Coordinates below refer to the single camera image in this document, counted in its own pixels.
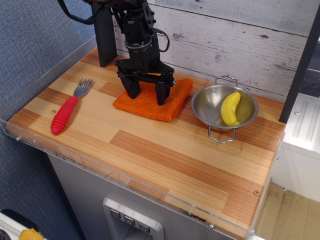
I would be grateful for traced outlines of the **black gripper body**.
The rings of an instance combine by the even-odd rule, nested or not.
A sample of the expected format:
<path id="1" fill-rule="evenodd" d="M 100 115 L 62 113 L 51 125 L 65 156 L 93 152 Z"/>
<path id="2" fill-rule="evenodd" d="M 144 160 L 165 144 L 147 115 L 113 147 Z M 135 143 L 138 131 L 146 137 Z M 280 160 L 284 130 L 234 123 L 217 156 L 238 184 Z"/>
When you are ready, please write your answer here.
<path id="1" fill-rule="evenodd" d="M 116 60 L 119 78 L 156 84 L 175 84 L 174 69 L 160 60 L 160 52 L 151 46 L 145 51 L 130 49 L 129 58 Z"/>

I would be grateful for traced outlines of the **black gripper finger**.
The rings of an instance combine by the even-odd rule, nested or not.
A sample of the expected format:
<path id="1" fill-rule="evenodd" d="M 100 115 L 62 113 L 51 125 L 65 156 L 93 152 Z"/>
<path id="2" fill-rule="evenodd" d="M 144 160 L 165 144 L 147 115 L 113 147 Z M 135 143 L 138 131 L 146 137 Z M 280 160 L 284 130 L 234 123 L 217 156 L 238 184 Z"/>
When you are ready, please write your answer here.
<path id="1" fill-rule="evenodd" d="M 123 74 L 119 74 L 118 77 L 120 78 L 121 83 L 128 96 L 131 99 L 135 99 L 141 91 L 139 81 L 135 80 L 133 76 L 127 76 Z"/>
<path id="2" fill-rule="evenodd" d="M 175 85 L 175 81 L 173 81 L 172 83 L 158 81 L 155 84 L 156 98 L 159 106 L 165 104 L 166 99 L 170 96 L 171 88 L 173 88 Z"/>

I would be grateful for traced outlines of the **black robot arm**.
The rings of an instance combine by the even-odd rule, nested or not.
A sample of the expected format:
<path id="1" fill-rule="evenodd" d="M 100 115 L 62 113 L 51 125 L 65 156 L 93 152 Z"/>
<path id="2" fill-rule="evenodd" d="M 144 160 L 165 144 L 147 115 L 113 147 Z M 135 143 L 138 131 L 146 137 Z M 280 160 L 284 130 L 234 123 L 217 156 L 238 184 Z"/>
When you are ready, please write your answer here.
<path id="1" fill-rule="evenodd" d="M 174 69 L 161 62 L 158 34 L 154 28 L 154 12 L 146 0 L 89 0 L 88 4 L 107 7 L 124 34 L 129 58 L 117 60 L 117 74 L 131 99 L 141 91 L 140 82 L 155 85 L 158 105 L 164 105 L 175 86 Z"/>

